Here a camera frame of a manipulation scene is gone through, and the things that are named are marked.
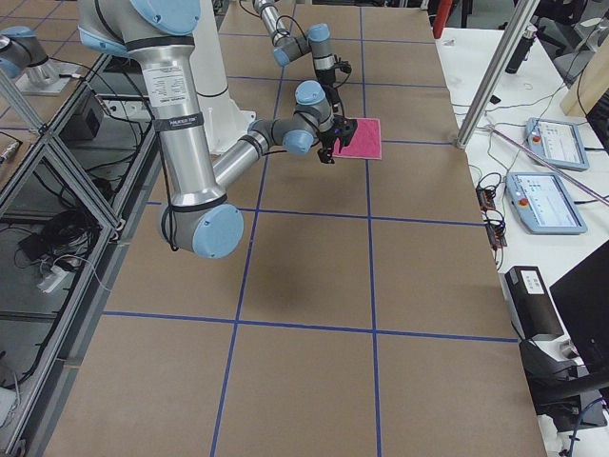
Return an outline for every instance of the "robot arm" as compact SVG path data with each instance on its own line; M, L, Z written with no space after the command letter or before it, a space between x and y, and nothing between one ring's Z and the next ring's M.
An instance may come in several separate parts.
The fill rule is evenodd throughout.
M311 53L317 80L324 88L332 110L338 112L341 98L336 87L336 70L349 74L351 66L332 52L327 24L316 24L309 28L306 35L293 37L275 7L275 0L252 0L252 4L273 42L275 61L285 67Z
M59 79L59 73L34 32L22 26L0 30L0 69L9 78L26 70L34 86L45 87Z
M306 82L297 90L291 119L257 122L212 166L189 62L191 33L201 14L199 0L79 3L83 43L133 58L142 67L153 126L173 186L159 230L173 246L207 258L228 255L241 240L244 221L240 211L226 203L226 188L272 146L305 153L315 137L323 145L339 138L334 130L340 116L332 114L322 87ZM342 141L348 140L347 133Z

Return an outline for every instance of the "white cable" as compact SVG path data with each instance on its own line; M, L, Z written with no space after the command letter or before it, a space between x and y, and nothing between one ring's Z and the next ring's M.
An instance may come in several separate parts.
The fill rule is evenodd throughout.
M57 264L57 262L61 259L65 259L67 257L71 257L73 259L78 259L81 260L83 262L86 262L87 264L89 264L91 266L91 269L93 270L93 276L95 276L95 279L97 280L97 282L99 283L99 285L101 286L101 288L103 290L106 290L108 292L112 292L111 288L107 288L106 285L102 282L102 280L100 279L100 277L97 275L97 271L95 270L95 266L93 265L93 263L89 260L87 260L84 257L79 257L78 255L74 255L74 254L64 254L61 255L59 257L57 257L54 261L53 261L53 265Z

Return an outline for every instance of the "pink towel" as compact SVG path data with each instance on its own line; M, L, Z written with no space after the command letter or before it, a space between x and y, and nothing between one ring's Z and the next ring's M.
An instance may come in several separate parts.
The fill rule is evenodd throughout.
M358 129L351 144L339 151L334 146L334 157L352 159L381 159L381 122L379 119L358 118Z

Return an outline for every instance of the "white plug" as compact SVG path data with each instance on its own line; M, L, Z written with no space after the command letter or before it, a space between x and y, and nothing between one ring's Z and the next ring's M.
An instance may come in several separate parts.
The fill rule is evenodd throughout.
M67 271L53 265L50 268L50 273L45 276L45 279L37 287L45 293L51 293L61 284L66 276L68 276Z
M2 426L9 417L10 410L15 404L17 394L12 390L0 387L0 426Z

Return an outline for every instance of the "brown paper floor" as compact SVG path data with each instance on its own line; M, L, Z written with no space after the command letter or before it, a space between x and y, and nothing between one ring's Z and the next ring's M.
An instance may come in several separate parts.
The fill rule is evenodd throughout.
M426 16L279 5L329 24L383 160L267 157L213 262L157 235L158 183L46 455L545 455ZM234 7L232 97L290 115L310 59L278 69Z

